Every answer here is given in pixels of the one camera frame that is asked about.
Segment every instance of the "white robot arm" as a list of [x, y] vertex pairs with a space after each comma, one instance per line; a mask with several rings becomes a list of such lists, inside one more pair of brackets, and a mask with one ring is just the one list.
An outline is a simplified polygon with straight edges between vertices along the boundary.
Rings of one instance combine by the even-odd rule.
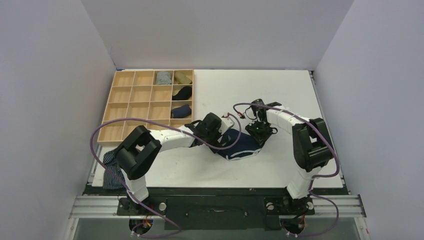
[[213, 113], [206, 115], [202, 121], [198, 120], [179, 127], [181, 132], [168, 129], [147, 130], [143, 126], [138, 126], [115, 150], [117, 163], [121, 167], [129, 191], [139, 201], [149, 196], [145, 174], [158, 153], [202, 144], [183, 132], [193, 134], [213, 146], [222, 147], [226, 142], [226, 139], [221, 139], [222, 135], [233, 126], [231, 118], [218, 117]]
[[[297, 166], [296, 173], [287, 186], [287, 191], [293, 200], [307, 197], [312, 177], [327, 165], [328, 161], [333, 158], [332, 154], [303, 121], [283, 111], [260, 107], [259, 105], [265, 106], [261, 99], [255, 100], [253, 103], [256, 106], [252, 106], [251, 110], [256, 119], [245, 129], [260, 146], [263, 146], [268, 138], [277, 132], [276, 128], [271, 125], [292, 135], [293, 155]], [[281, 106], [281, 104], [274, 102], [267, 106]], [[313, 124], [331, 145], [324, 120], [301, 118]], [[149, 196], [145, 174], [159, 152], [175, 148], [191, 148], [202, 144], [183, 131], [199, 137], [210, 145], [222, 147], [228, 141], [228, 139], [222, 139], [222, 136], [233, 125], [234, 122], [229, 117], [218, 117], [209, 113], [203, 120], [179, 127], [181, 132], [147, 130], [143, 126], [138, 126], [115, 150], [117, 163], [121, 167], [129, 191], [139, 201], [143, 201]]]
[[[246, 130], [255, 138], [258, 144], [264, 144], [265, 141], [274, 133], [275, 128], [271, 125], [283, 129], [293, 138], [293, 154], [296, 160], [296, 173], [287, 186], [287, 191], [292, 199], [301, 199], [307, 197], [310, 190], [312, 177], [317, 175], [320, 170], [327, 165], [333, 158], [330, 150], [316, 133], [303, 121], [295, 118], [293, 115], [273, 109], [266, 109], [259, 105], [264, 105], [262, 99], [252, 102], [257, 104], [250, 107], [256, 119], [246, 126]], [[278, 102], [273, 102], [267, 106], [281, 106]], [[298, 116], [301, 119], [313, 124], [319, 132], [325, 137], [331, 145], [330, 135], [323, 119], [310, 119]]]

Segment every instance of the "black mount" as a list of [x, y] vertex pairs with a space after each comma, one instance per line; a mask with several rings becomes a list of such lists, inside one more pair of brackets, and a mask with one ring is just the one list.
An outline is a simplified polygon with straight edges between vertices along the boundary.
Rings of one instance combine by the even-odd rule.
[[[315, 118], [310, 119], [309, 122], [319, 130], [325, 140], [333, 147], [325, 121], [322, 118]], [[310, 172], [316, 167], [324, 167], [333, 158], [329, 148], [306, 123], [294, 125], [292, 136], [294, 159], [299, 167], [305, 169], [306, 172]]]
[[[221, 141], [219, 141], [222, 136], [220, 132], [221, 124], [221, 118], [210, 112], [203, 120], [196, 120], [184, 126], [189, 128], [196, 137], [199, 137], [208, 144], [215, 147], [223, 147], [230, 139], [221, 139]], [[190, 147], [200, 146], [202, 144], [202, 142], [196, 139]], [[210, 148], [210, 150], [212, 150], [213, 153], [218, 152], [216, 149]]]
[[[143, 150], [139, 151], [137, 145], [144, 146]], [[114, 150], [114, 156], [128, 179], [135, 180], [148, 172], [161, 147], [161, 142], [153, 138], [150, 131], [141, 125]]]
[[[269, 104], [264, 103], [261, 98], [258, 98], [252, 102], [252, 104], [259, 104], [269, 107], [281, 106], [279, 102], [272, 102]], [[267, 109], [260, 106], [251, 106], [253, 115], [257, 117], [257, 120], [252, 124], [247, 125], [244, 129], [255, 139], [257, 144], [263, 146], [265, 142], [271, 137], [271, 135], [278, 133], [276, 127], [271, 127], [271, 124], [267, 122]]]
[[[170, 191], [155, 192], [149, 189], [149, 197], [142, 202], [155, 211], [177, 222], [185, 230], [245, 230], [263, 228], [265, 231], [282, 229], [279, 216], [313, 215], [315, 211], [308, 209], [309, 197], [292, 199], [285, 188], [216, 188], [211, 192], [204, 188], [167, 188]], [[161, 210], [159, 205], [166, 204]], [[149, 212], [134, 203], [129, 197], [119, 199], [116, 215], [140, 216]], [[129, 221], [132, 229], [140, 222]], [[173, 225], [165, 223], [166, 230], [175, 230]], [[144, 227], [136, 233], [144, 233]]]

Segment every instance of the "white backdrop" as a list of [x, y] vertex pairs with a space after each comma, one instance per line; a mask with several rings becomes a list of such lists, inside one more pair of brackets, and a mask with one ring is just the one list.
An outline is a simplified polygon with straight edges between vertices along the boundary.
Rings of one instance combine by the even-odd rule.
[[353, 0], [81, 0], [119, 68], [314, 70]]
[[0, 1], [0, 239], [59, 240], [114, 72], [79, 0]]
[[355, 0], [315, 73], [373, 240], [424, 239], [424, 2]]

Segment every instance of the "striped cloth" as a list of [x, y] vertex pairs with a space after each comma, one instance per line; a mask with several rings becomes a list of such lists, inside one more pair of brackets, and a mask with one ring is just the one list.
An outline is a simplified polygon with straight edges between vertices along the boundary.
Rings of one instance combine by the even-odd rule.
[[[114, 151], [115, 150], [108, 151], [104, 154], [103, 163], [110, 171], [118, 175], [118, 177], [124, 181], [124, 175], [122, 174], [121, 168], [118, 166], [117, 160], [115, 159]], [[123, 188], [124, 186], [116, 178], [114, 178], [112, 174], [108, 171], [104, 171], [103, 189], [117, 190]]]
[[156, 74], [156, 84], [157, 85], [171, 85], [172, 74], [168, 71], [160, 71]]

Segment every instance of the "wooden organizer tray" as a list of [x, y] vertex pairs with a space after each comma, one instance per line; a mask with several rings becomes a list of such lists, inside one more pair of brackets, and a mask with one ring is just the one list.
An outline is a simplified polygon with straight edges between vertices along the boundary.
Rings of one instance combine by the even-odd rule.
[[[156, 74], [160, 71], [171, 73], [171, 85], [156, 85]], [[191, 84], [178, 84], [174, 73], [186, 75]], [[178, 128], [194, 121], [194, 70], [167, 69], [142, 71], [116, 71], [110, 88], [103, 123], [120, 118], [148, 119], [156, 123]], [[172, 101], [172, 96], [183, 87], [191, 86], [191, 97], [187, 100]], [[182, 119], [172, 118], [171, 110], [188, 104], [191, 115]], [[118, 146], [137, 126], [150, 130], [166, 128], [142, 121], [119, 121], [104, 126], [98, 134], [97, 142], [102, 146]]]

